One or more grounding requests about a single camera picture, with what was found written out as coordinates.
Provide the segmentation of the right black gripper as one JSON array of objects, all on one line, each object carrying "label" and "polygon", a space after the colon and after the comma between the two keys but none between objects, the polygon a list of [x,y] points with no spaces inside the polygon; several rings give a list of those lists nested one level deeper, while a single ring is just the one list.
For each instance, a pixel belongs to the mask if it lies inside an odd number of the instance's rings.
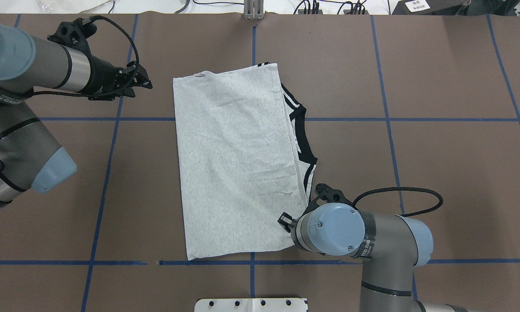
[{"label": "right black gripper", "polygon": [[284,231],[291,233],[293,229],[296,228],[297,220],[288,213],[283,212],[278,219],[278,224],[284,229]]}]

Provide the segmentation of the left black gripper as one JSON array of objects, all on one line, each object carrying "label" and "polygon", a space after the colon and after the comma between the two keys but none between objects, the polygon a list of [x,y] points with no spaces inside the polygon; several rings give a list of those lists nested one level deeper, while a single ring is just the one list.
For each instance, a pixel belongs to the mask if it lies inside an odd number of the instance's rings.
[{"label": "left black gripper", "polygon": [[112,101],[115,97],[134,98],[133,88],[153,89],[146,69],[137,62],[130,62],[123,69],[95,56],[89,58],[91,75],[85,86],[90,100]]}]

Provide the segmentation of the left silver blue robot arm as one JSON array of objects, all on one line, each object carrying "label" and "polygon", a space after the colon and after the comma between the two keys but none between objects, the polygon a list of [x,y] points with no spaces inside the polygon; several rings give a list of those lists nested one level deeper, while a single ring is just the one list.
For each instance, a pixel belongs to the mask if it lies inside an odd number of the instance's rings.
[{"label": "left silver blue robot arm", "polygon": [[113,101],[135,97],[134,88],[152,89],[132,37],[135,60],[125,67],[92,55],[88,38],[97,20],[120,26],[95,15],[62,22],[46,39],[0,24],[0,209],[33,189],[46,193],[67,180],[77,166],[54,138],[27,100],[40,95],[84,97]]}]

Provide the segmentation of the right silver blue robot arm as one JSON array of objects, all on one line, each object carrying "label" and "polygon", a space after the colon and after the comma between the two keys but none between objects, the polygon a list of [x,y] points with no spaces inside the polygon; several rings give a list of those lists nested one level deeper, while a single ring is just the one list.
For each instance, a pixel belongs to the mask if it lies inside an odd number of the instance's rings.
[{"label": "right silver blue robot arm", "polygon": [[278,223],[302,250],[362,261],[361,312],[466,311],[414,298],[414,268],[428,263],[434,249],[433,235],[421,221],[327,203],[298,218],[282,213]]}]

